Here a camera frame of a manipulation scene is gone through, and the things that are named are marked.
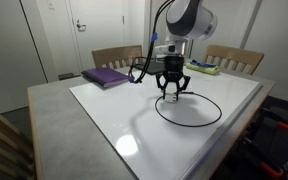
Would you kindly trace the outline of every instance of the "white door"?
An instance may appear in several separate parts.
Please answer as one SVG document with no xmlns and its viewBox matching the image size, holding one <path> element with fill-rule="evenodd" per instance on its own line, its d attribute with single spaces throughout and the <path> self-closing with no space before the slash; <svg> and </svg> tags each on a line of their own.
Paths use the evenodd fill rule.
<svg viewBox="0 0 288 180">
<path fill-rule="evenodd" d="M 92 50 L 123 46 L 123 0 L 70 0 L 70 7 L 82 70 L 95 67 Z"/>
<path fill-rule="evenodd" d="M 27 88 L 46 83 L 19 0 L 0 0 L 0 112 L 28 105 Z"/>
</svg>

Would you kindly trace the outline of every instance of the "floor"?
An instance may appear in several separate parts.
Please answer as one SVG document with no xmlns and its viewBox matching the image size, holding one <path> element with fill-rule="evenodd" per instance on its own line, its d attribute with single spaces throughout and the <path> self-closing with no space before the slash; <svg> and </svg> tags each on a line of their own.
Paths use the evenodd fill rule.
<svg viewBox="0 0 288 180">
<path fill-rule="evenodd" d="M 279 107 L 279 108 L 282 108 L 283 110 L 288 111 L 287 101 L 283 101 L 283 100 L 276 99 L 273 97 L 267 97 L 262 107 L 269 109 L 272 106 Z M 29 116 L 29 110 L 27 107 L 14 110 L 11 112 L 3 113 L 2 115 L 6 119 L 8 119 L 13 125 L 15 125 L 20 131 L 22 131 L 27 137 L 32 139 L 30 116 Z M 216 176 L 213 176 L 212 179 L 215 179 L 215 180 L 216 179 L 231 179 L 228 177 L 232 177 L 232 176 L 227 175 L 227 174 L 230 174 L 231 172 L 228 172 L 225 168 L 221 168 L 221 167 L 222 165 L 220 166 L 218 171 L 215 173 Z"/>
</svg>

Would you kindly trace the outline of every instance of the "green object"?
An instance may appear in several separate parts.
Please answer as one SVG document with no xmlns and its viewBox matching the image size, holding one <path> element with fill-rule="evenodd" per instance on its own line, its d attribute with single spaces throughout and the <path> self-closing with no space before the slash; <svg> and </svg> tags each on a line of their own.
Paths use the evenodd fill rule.
<svg viewBox="0 0 288 180">
<path fill-rule="evenodd" d="M 196 66 L 196 65 L 193 65 L 193 64 L 190 64 L 190 63 L 186 64 L 186 68 L 187 69 L 192 69 L 192 70 L 195 70 L 195 71 L 199 71 L 199 72 L 202 72 L 202 73 L 206 73 L 206 74 L 211 74 L 211 75 L 215 75 L 215 74 L 217 74 L 220 71 L 218 66 L 210 68 L 210 67 Z"/>
</svg>

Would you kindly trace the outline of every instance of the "red object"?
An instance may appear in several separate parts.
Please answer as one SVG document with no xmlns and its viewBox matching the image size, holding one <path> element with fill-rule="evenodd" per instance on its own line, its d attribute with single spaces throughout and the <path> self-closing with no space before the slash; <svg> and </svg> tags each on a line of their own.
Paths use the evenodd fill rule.
<svg viewBox="0 0 288 180">
<path fill-rule="evenodd" d="M 272 176 L 273 178 L 280 178 L 282 177 L 282 175 L 284 174 L 283 169 L 280 169 L 279 172 L 276 172 L 274 169 L 272 169 L 270 166 L 268 166 L 267 164 L 265 164 L 264 162 L 260 163 L 260 167 L 266 172 L 268 173 L 270 176 Z"/>
<path fill-rule="evenodd" d="M 282 122 L 278 122 L 278 123 L 277 123 L 277 126 L 283 128 L 283 129 L 288 130 L 288 125 L 287 125 L 287 124 L 284 124 L 284 123 L 282 123 Z"/>
</svg>

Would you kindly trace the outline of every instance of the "white table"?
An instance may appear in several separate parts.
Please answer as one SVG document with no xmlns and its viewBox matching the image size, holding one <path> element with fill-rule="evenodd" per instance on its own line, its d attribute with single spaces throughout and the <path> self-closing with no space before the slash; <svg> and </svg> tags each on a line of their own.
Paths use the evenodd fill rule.
<svg viewBox="0 0 288 180">
<path fill-rule="evenodd" d="M 238 120 L 194 168 L 194 178 L 212 175 L 246 127 L 274 83 L 225 71 L 261 82 L 263 87 Z M 45 179 L 134 179 L 69 88 L 88 83 L 82 77 L 29 88 L 29 103 L 38 177 Z"/>
</svg>

